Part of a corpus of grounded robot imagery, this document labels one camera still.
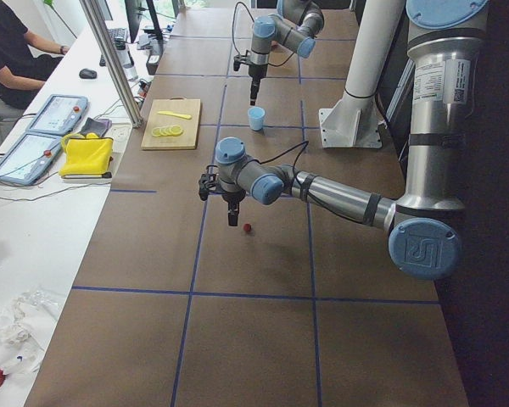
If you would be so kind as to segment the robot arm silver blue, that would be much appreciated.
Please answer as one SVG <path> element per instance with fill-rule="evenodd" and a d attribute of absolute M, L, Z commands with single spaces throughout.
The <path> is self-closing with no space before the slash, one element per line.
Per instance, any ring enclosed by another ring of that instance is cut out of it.
<path fill-rule="evenodd" d="M 323 27 L 322 10 L 313 1 L 278 1 L 275 14 L 254 20 L 250 50 L 244 55 L 252 79 L 251 106 L 256 105 L 260 83 L 266 77 L 272 43 L 307 59 L 316 45 L 316 35 Z"/>
<path fill-rule="evenodd" d="M 394 32 L 409 20 L 407 55 L 414 64 L 406 189 L 397 200 L 299 170 L 267 166 L 236 137 L 219 141 L 213 173 L 199 180 L 199 196 L 220 194 L 228 222 L 250 196 L 268 205 L 283 194 L 316 204 L 357 224 L 389 234 L 389 255 L 410 276 L 438 280 L 461 258 L 456 195 L 462 122 L 473 110 L 473 85 L 489 5 L 485 1 L 369 1 L 360 22 L 341 99 L 319 113 L 326 148 L 378 148 L 375 96 Z"/>

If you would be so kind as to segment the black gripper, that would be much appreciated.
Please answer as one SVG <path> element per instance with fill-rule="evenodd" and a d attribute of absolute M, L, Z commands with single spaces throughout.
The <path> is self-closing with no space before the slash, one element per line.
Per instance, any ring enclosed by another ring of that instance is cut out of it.
<path fill-rule="evenodd" d="M 253 80 L 250 86 L 249 104 L 255 106 L 260 90 L 260 81 L 266 77 L 266 65 L 251 64 L 249 66 L 249 75 Z"/>
<path fill-rule="evenodd" d="M 229 226 L 238 225 L 238 205 L 245 198 L 245 191 L 240 189 L 235 192 L 225 191 L 222 194 L 223 199 L 228 203 L 227 218 Z"/>

